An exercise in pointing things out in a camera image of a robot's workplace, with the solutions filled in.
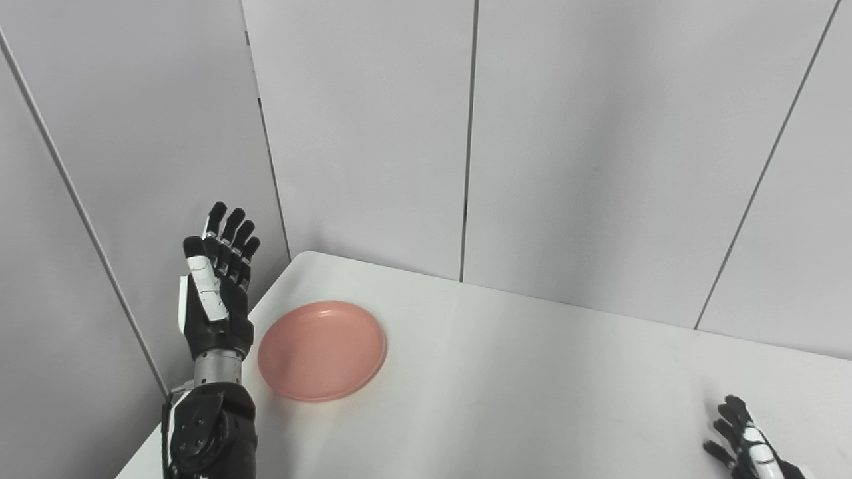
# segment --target table surface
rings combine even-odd
[[[342,300],[388,337],[377,376],[308,404],[243,365],[257,478],[727,477],[701,449],[741,396],[781,456],[852,476],[852,361],[302,253],[250,314]],[[118,479],[161,477],[157,428]]]

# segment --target white finger segment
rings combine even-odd
[[[187,263],[193,275],[195,287],[199,290],[201,305],[211,321],[227,318],[227,309],[219,294],[219,279],[213,272],[213,265],[207,256],[188,257]]]

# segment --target robotic hand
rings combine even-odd
[[[799,468],[778,456],[743,400],[727,395],[718,411],[723,419],[717,419],[713,428],[730,442],[734,456],[713,441],[705,441],[704,450],[722,461],[733,479],[805,479]]]
[[[248,239],[255,226],[240,208],[219,234],[226,211],[217,202],[203,237],[183,240],[191,274],[181,278],[180,322],[195,374],[163,405],[164,479],[255,477],[255,405],[240,380],[254,342],[246,292],[260,240]]]

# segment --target panel seam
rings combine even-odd
[[[157,380],[157,385],[160,388],[160,392],[163,394],[163,396],[165,396],[168,394],[169,391],[166,387],[165,381],[163,380],[163,376],[160,374],[159,370],[157,369],[157,365],[154,363],[153,357],[151,355],[151,350],[148,348],[145,342],[145,338],[142,336],[141,330],[139,329],[139,325],[133,315],[133,311],[130,309],[130,305],[127,302],[127,297],[124,295],[124,292],[121,289],[121,285],[118,283],[118,278],[116,277],[115,272],[112,270],[112,266],[109,263],[109,259],[107,258],[107,254],[104,252],[101,242],[98,240],[97,233],[92,227],[91,220],[89,219],[89,214],[83,207],[83,203],[79,198],[77,189],[74,187],[71,177],[68,174],[68,170],[66,169],[65,164],[63,163],[62,158],[59,155],[59,150],[56,148],[56,144],[53,140],[53,137],[48,131],[47,124],[44,122],[44,117],[39,111],[35,99],[33,98],[32,92],[30,91],[30,88],[27,85],[26,80],[24,79],[24,75],[20,69],[20,65],[12,54],[12,49],[9,47],[9,42],[3,32],[2,27],[0,27],[0,49],[3,51],[3,56],[5,57],[6,62],[9,64],[9,70],[11,70],[12,76],[14,77],[14,80],[18,85],[18,89],[24,97],[24,102],[26,103],[26,106],[29,109],[32,118],[35,121],[36,126],[38,127],[38,132],[41,135],[42,140],[44,141],[45,147],[48,149],[48,153],[50,154],[50,157],[53,160],[54,166],[58,170],[62,182],[65,184],[66,190],[68,191],[68,194],[71,196],[71,201],[73,202],[74,208],[77,210],[77,213],[80,216],[80,220],[83,222],[83,227],[86,229],[86,233],[89,235],[89,240],[91,241],[92,246],[95,248],[95,252],[97,253],[98,259],[101,260],[101,266],[104,268],[104,271],[106,272],[106,277],[109,279],[110,284],[112,285],[112,289],[118,297],[118,302],[121,304],[121,308],[124,311],[124,315],[127,317],[127,321],[130,324],[130,328],[133,330],[133,333],[136,336],[136,341],[142,349],[142,354],[144,354],[145,356],[145,361],[147,362],[148,367],[151,369],[154,378]]]
[[[772,148],[769,149],[769,155],[766,158],[766,162],[763,164],[763,169],[760,171],[760,176],[757,177],[757,183],[755,184],[754,189],[751,190],[751,196],[748,199],[748,203],[745,204],[745,210],[743,211],[742,217],[740,218],[740,222],[737,224],[737,228],[734,230],[734,237],[731,239],[731,242],[728,245],[728,249],[725,251],[725,257],[722,259],[722,264],[719,266],[719,269],[716,272],[716,278],[713,280],[713,283],[710,286],[710,291],[707,293],[707,298],[705,299],[704,304],[701,306],[701,311],[699,312],[698,319],[695,321],[695,326],[693,327],[694,330],[698,330],[698,326],[701,324],[701,320],[704,319],[704,314],[707,310],[707,305],[710,304],[710,300],[713,296],[713,293],[716,291],[716,286],[719,283],[719,279],[722,277],[722,272],[724,272],[725,266],[728,265],[728,259],[730,259],[731,252],[734,250],[734,244],[740,237],[740,231],[742,231],[743,224],[746,223],[746,218],[748,217],[748,214],[751,211],[751,206],[752,204],[754,204],[754,199],[757,197],[757,190],[760,189],[760,186],[763,183],[763,178],[766,176],[766,172],[769,169],[769,164],[772,163],[772,158],[774,158],[775,156],[775,151],[778,149],[778,145],[781,142],[781,137],[784,135],[784,132],[787,128],[787,124],[790,122],[790,117],[793,114],[793,110],[796,108],[799,97],[802,95],[804,85],[808,81],[808,76],[810,76],[810,72],[813,69],[814,64],[816,63],[817,55],[820,54],[820,49],[822,49],[822,44],[826,40],[828,29],[832,26],[832,22],[834,21],[834,15],[837,13],[841,1],[842,0],[837,0],[834,3],[832,12],[828,15],[828,21],[826,22],[826,26],[822,29],[822,33],[820,34],[820,40],[816,43],[816,48],[814,49],[814,53],[810,57],[808,67],[805,68],[804,75],[802,76],[802,80],[799,82],[798,88],[796,89],[796,94],[793,96],[793,101],[790,104],[790,108],[787,109],[787,114],[784,117],[784,121],[781,123],[778,135],[775,136],[775,141],[772,143]]]
[[[468,94],[468,137],[464,150],[464,194],[462,210],[462,244],[459,256],[458,281],[464,282],[464,253],[468,233],[468,192],[470,185],[470,145],[474,126],[474,87],[476,80],[476,40],[479,35],[479,0],[474,0],[473,33],[470,40],[470,90]]]
[[[278,206],[278,216],[281,221],[281,233],[284,234],[284,249],[287,252],[287,264],[293,262],[293,256],[290,254],[290,241],[287,238],[287,227],[284,223],[284,206],[281,204],[281,193],[278,191],[278,177],[275,175],[275,162],[272,160],[272,148],[269,146],[269,134],[266,126],[266,115],[263,113],[263,104],[261,102],[261,87],[257,82],[257,69],[255,68],[255,56],[251,53],[251,40],[249,37],[249,24],[245,20],[245,6],[242,0],[239,0],[239,14],[243,20],[243,31],[245,32],[245,47],[249,52],[249,67],[251,69],[251,77],[255,81],[255,92],[257,93],[257,108],[261,114],[261,128],[263,129],[263,142],[267,149],[267,158],[269,160],[269,172],[272,174],[272,187],[275,190],[275,203]]]

